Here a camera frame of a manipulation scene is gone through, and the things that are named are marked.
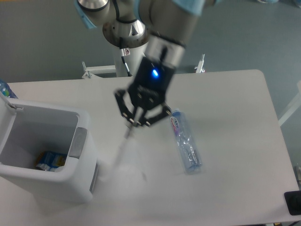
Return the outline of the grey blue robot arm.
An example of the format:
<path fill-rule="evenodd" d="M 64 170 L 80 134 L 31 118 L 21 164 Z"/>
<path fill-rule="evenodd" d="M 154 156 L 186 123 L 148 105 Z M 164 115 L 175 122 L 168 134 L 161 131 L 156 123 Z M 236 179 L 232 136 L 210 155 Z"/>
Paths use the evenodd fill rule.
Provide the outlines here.
<path fill-rule="evenodd" d="M 151 126 L 171 114 L 166 92 L 196 24 L 214 0 L 77 0 L 87 28 L 101 27 L 117 48 L 116 74 L 132 77 L 114 95 L 130 127 Z"/>

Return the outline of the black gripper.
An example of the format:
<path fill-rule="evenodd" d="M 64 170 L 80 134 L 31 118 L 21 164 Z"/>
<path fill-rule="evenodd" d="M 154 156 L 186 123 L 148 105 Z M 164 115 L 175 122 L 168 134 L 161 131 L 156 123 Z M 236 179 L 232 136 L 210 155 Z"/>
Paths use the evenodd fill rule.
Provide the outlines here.
<path fill-rule="evenodd" d="M 125 89 L 118 89 L 114 92 L 120 114 L 131 126 L 150 127 L 171 115 L 170 106 L 164 102 L 174 72 L 174 68 L 169 68 L 159 62 L 153 62 L 143 57 L 134 81 L 127 89 L 131 103 L 134 106 L 133 110 L 130 111 L 124 101 L 124 96 L 127 93 Z M 158 105 L 160 111 L 153 116 L 147 116 L 149 110 Z M 143 111 L 136 119 L 138 107 L 141 107 Z"/>

